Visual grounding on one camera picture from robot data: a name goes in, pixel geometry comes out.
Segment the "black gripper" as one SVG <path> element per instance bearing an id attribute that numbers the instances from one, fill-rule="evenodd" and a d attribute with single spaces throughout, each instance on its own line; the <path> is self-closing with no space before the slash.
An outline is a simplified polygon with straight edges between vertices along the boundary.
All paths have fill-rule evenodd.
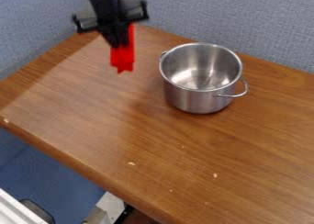
<path id="1" fill-rule="evenodd" d="M 130 22 L 149 19 L 146 0 L 89 0 L 91 7 L 73 16 L 79 32 L 98 30 L 113 48 L 129 45 Z"/>

